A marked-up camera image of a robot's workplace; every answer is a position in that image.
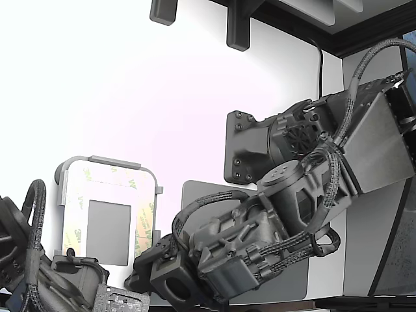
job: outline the wall mount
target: wall mount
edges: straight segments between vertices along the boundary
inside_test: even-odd
[[[239,51],[250,47],[250,18],[266,23],[305,42],[314,40],[323,50],[343,59],[416,29],[416,1],[366,19],[330,34],[312,23],[276,6],[271,0],[210,0],[227,7],[227,45]],[[176,19],[177,0],[152,0],[150,19],[171,25]]]

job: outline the robotic arm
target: robotic arm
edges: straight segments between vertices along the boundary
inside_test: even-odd
[[[332,219],[361,195],[415,175],[409,72],[359,86],[369,61],[397,45],[416,52],[403,40],[380,43],[347,91],[299,102],[262,122],[229,113],[224,178],[256,183],[257,194],[235,190],[191,203],[175,217],[172,234],[136,258],[125,286],[155,292],[177,311],[198,304],[220,311],[288,266],[335,252],[341,241]],[[194,233],[183,231],[194,211],[224,200],[240,204]],[[325,235],[331,243],[318,244]]]
[[[360,196],[415,175],[409,72],[359,86],[371,59],[397,45],[416,53],[416,45],[400,39],[376,45],[347,91],[299,102],[262,122],[229,113],[224,178],[256,183],[257,194],[231,190],[188,205],[174,218],[172,234],[135,259],[125,281],[129,291],[106,286],[108,272],[97,259],[71,252],[52,261],[45,256],[43,181],[31,185],[21,211],[0,198],[0,288],[14,293],[12,311],[121,311],[128,304],[146,312],[149,297],[137,292],[157,293],[177,311],[196,305],[223,311],[230,299],[290,265],[335,252],[341,240],[331,220]],[[240,203],[194,233],[184,230],[192,213],[227,200]],[[323,236],[331,242],[319,244]]]

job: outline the shelf bracket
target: shelf bracket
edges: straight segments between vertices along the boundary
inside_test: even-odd
[[[177,0],[152,0],[150,19],[170,26],[176,20]]]
[[[265,0],[230,0],[227,21],[227,46],[239,51],[250,47],[250,18]]]

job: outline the black power cord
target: black power cord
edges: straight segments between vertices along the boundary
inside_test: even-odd
[[[318,81],[318,89],[319,89],[319,99],[322,97],[322,71],[324,69],[324,53],[322,52],[322,49],[320,48],[320,46],[318,45],[318,43],[316,41],[314,41],[314,39],[310,39],[309,41],[313,43],[313,45],[315,47],[317,47],[318,51],[319,51],[319,81]]]

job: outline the rectangular cutout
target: rectangular cutout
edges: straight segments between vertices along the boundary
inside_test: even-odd
[[[86,256],[101,265],[127,266],[131,206],[90,200]]]

